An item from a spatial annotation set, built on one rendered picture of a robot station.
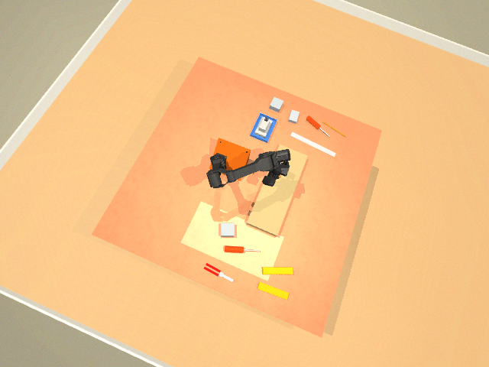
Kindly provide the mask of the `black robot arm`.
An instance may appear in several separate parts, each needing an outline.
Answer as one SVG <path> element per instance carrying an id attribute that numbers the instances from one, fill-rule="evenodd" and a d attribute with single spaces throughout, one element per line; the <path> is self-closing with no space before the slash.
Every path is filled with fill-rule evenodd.
<path id="1" fill-rule="evenodd" d="M 212 169 L 209 170 L 206 175 L 209 180 L 209 185 L 212 188 L 222 188 L 228 183 L 233 183 L 237 179 L 248 176 L 249 174 L 253 174 L 257 171 L 271 171 L 274 168 L 274 174 L 280 174 L 286 176 L 290 165 L 289 162 L 291 160 L 290 150 L 280 150 L 280 151 L 268 151 L 258 155 L 258 158 L 253 163 L 247 164 L 243 167 L 234 169 L 234 170 L 226 170 L 226 160 L 227 156 L 216 153 L 214 156 L 210 157 L 210 161 L 212 163 Z M 281 162 L 281 163 L 280 163 Z M 226 174 L 228 179 L 227 183 L 222 184 L 221 173 Z"/>

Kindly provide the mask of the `white flat strip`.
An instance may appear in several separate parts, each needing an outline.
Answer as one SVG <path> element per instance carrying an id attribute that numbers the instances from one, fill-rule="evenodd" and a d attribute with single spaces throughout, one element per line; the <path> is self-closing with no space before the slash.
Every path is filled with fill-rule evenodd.
<path id="1" fill-rule="evenodd" d="M 310 141 L 310 140 L 308 140 L 308 139 L 306 139 L 306 138 L 304 138 L 304 137 L 302 137 L 302 136 L 300 136 L 300 135 L 298 135 L 298 134 L 296 134 L 296 133 L 294 133 L 294 132 L 292 132 L 291 136 L 292 136 L 292 137 L 294 137 L 294 138 L 296 138 L 296 139 L 298 139 L 298 140 L 301 140 L 301 141 L 303 141 L 303 142 L 307 143 L 308 145 L 313 146 L 314 148 L 319 149 L 320 151 L 325 152 L 326 154 L 329 154 L 329 155 L 331 155 L 331 156 L 335 157 L 335 154 L 336 154 L 335 152 L 330 151 L 329 149 L 324 148 L 323 146 L 318 145 L 318 144 L 316 144 L 316 143 L 315 143 L 315 142 L 313 142 L 313 141 Z"/>

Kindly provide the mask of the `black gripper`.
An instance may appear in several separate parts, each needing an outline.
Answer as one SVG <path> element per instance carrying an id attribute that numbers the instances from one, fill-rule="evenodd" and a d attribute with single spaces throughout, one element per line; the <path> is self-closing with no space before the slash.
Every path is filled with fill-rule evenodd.
<path id="1" fill-rule="evenodd" d="M 275 169 L 275 168 L 274 168 Z M 270 186 L 270 187 L 273 187 L 275 182 L 276 182 L 276 179 L 279 179 L 279 175 L 280 174 L 274 174 L 274 169 L 271 170 L 267 176 L 264 176 L 264 179 L 262 180 L 262 183 L 264 185 L 267 185 L 267 186 Z"/>

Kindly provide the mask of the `blue rectangular tray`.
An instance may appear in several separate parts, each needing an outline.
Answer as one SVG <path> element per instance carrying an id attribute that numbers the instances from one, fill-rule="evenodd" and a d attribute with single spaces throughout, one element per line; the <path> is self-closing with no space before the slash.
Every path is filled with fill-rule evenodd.
<path id="1" fill-rule="evenodd" d="M 272 121 L 272 124 L 271 124 L 271 126 L 270 126 L 270 128 L 268 130 L 268 133 L 267 133 L 267 135 L 266 135 L 265 138 L 263 138 L 263 137 L 255 134 L 255 131 L 256 131 L 256 129 L 258 127 L 258 124 L 259 124 L 259 122 L 260 122 L 260 120 L 261 120 L 262 117 L 268 118 L 268 119 L 270 119 Z M 272 117 L 270 117 L 268 115 L 265 115 L 265 114 L 260 113 L 260 115 L 258 116 L 257 121 L 255 122 L 254 127 L 253 127 L 253 129 L 252 129 L 252 131 L 250 133 L 250 136 L 267 143 L 268 140 L 269 140 L 269 138 L 270 138 L 270 135 L 271 135 L 272 131 L 274 130 L 274 126 L 276 125 L 276 123 L 277 123 L 277 119 L 274 119 L 274 118 L 272 118 Z"/>

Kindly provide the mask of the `yellow flat bar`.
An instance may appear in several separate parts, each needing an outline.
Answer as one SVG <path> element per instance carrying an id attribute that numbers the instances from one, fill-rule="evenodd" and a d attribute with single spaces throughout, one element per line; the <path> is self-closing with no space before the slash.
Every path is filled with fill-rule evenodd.
<path id="1" fill-rule="evenodd" d="M 258 285 L 257 289 L 258 290 L 261 290 L 261 291 L 264 291 L 264 292 L 267 292 L 269 294 L 275 295 L 277 297 L 281 297 L 281 298 L 283 298 L 285 300 L 287 300 L 288 295 L 289 295 L 289 293 L 286 292 L 286 291 L 282 291 L 280 289 L 277 289 L 275 287 L 271 287 L 271 286 L 269 286 L 267 284 L 263 284 L 261 282 L 259 282 L 259 285 Z"/>
<path id="2" fill-rule="evenodd" d="M 293 274 L 293 268 L 263 267 L 263 274 Z"/>

